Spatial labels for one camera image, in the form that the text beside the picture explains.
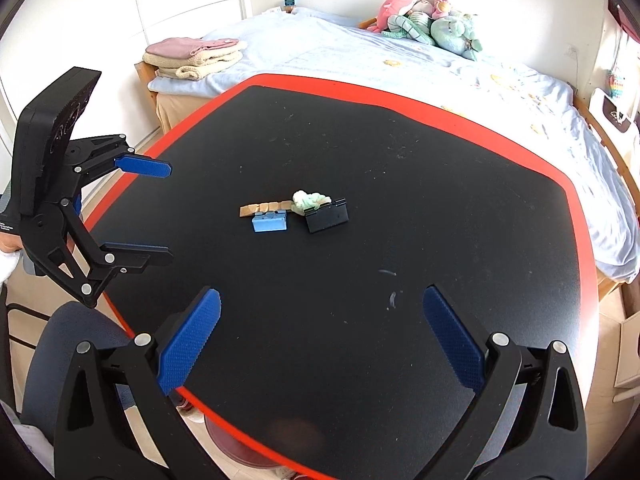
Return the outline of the wooden segmented strip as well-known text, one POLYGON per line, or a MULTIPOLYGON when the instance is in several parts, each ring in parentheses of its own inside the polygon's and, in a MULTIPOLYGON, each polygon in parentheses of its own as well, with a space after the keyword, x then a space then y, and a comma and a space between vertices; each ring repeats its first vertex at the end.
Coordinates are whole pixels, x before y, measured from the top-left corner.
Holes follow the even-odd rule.
POLYGON ((240 207, 241 218, 251 217, 255 214, 268 214, 268 212, 289 211, 292 209, 292 200, 280 200, 280 202, 263 202, 248 204, 240 207))

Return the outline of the blue binder clip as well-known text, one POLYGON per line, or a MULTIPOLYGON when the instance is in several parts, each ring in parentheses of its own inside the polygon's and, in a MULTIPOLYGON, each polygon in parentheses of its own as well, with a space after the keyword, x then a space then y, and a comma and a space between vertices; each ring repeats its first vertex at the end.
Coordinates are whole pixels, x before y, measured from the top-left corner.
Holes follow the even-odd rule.
POLYGON ((255 233, 285 231, 288 228, 286 211, 256 212, 252 219, 252 227, 255 233))

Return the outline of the white green tissue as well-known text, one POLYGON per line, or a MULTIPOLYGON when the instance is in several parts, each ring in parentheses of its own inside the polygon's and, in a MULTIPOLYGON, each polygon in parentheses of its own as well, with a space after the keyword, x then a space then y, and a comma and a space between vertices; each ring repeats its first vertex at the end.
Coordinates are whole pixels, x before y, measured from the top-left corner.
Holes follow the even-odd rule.
POLYGON ((325 204, 332 202, 332 198, 318 192, 307 193, 304 190, 295 192, 292 196, 291 210, 300 216, 307 210, 317 210, 325 204))

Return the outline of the black binder clip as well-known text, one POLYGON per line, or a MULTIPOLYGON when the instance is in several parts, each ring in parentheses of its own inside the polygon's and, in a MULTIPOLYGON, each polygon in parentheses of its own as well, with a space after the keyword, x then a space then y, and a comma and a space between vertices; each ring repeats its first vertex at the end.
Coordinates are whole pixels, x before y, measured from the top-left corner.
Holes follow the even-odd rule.
POLYGON ((309 208, 304 211, 307 229, 311 234, 325 231, 349 222, 347 202, 344 198, 331 200, 318 208, 309 208))

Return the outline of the pink trash bin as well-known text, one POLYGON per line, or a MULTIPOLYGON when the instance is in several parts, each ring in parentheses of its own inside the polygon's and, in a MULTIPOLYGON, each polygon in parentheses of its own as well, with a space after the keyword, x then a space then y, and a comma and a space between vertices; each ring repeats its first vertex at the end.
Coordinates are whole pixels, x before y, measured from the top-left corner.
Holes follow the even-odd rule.
POLYGON ((204 420, 206 431, 216 447, 235 462, 254 469, 276 470, 277 468, 284 468, 288 470, 288 467, 270 460, 264 454, 235 439, 232 434, 216 425, 209 417, 205 417, 204 420))

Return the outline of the person's legs dark trousers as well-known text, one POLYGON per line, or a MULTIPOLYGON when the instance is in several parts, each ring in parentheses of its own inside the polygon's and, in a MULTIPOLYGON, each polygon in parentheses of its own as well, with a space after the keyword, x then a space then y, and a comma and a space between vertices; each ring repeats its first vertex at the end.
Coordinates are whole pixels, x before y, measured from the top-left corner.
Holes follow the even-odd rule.
POLYGON ((77 302, 68 302, 51 315, 32 355, 21 414, 21 422, 37 427, 51 444, 70 361, 81 341, 109 349, 126 346, 130 337, 100 311, 77 302))

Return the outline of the folded towels stack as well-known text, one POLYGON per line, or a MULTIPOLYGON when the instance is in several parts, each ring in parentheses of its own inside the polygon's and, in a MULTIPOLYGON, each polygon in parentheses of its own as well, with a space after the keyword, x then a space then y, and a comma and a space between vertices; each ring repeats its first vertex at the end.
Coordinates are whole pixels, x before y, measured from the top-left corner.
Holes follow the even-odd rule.
POLYGON ((142 60, 156 67, 157 77, 201 80, 239 63, 245 44, 239 39, 167 38, 146 47, 142 60))

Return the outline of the small teal clock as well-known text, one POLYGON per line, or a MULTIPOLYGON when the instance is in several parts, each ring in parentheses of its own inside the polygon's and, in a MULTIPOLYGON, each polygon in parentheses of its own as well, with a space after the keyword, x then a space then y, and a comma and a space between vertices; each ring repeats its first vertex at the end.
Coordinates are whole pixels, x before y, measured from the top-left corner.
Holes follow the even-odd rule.
POLYGON ((295 8, 295 0, 284 0, 283 3, 283 10, 285 10, 285 12, 291 13, 295 8))

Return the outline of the plush toy pile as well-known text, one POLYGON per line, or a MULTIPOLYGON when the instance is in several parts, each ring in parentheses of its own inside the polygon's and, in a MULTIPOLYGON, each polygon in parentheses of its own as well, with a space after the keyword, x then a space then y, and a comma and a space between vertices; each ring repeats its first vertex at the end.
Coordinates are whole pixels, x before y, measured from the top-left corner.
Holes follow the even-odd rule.
POLYGON ((477 61, 483 45, 475 15, 454 10, 449 0, 384 0, 374 18, 358 27, 394 39, 411 39, 477 61))

